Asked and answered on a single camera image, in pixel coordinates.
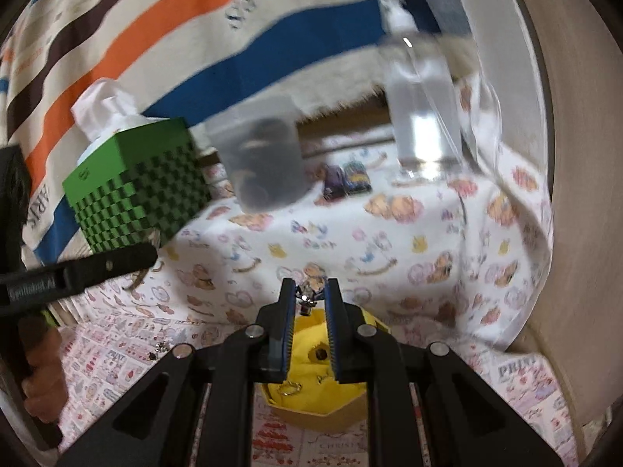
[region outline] human hand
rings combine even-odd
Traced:
[[[58,420],[69,397],[60,363],[61,336],[57,329],[46,332],[42,341],[26,353],[32,376],[24,379],[24,408],[44,423]]]

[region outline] tissue box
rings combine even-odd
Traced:
[[[95,253],[141,242],[149,228],[160,230],[164,245],[209,200],[182,119],[116,133],[63,189]]]

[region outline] metal ring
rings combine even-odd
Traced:
[[[331,374],[329,374],[329,371],[326,371],[326,374],[324,376],[318,376],[317,380],[318,380],[318,384],[322,384],[324,382],[325,379],[331,377]]]
[[[297,393],[300,393],[302,389],[303,385],[292,381],[286,381],[285,383],[279,385],[277,391],[280,395],[283,395],[284,397],[290,397],[291,395],[296,395]]]

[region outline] water bottle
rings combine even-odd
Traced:
[[[379,0],[386,35],[385,94],[401,172],[436,180],[464,161],[457,99],[443,52],[417,29],[402,0]]]

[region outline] striped fabric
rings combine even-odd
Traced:
[[[477,63],[459,0],[406,0],[440,34],[456,75]],[[101,77],[145,115],[206,122],[254,96],[289,93],[313,116],[382,80],[376,0],[31,0],[0,49],[0,135],[19,143],[33,190],[24,240],[54,262],[85,240],[62,190],[88,142],[70,108]]]

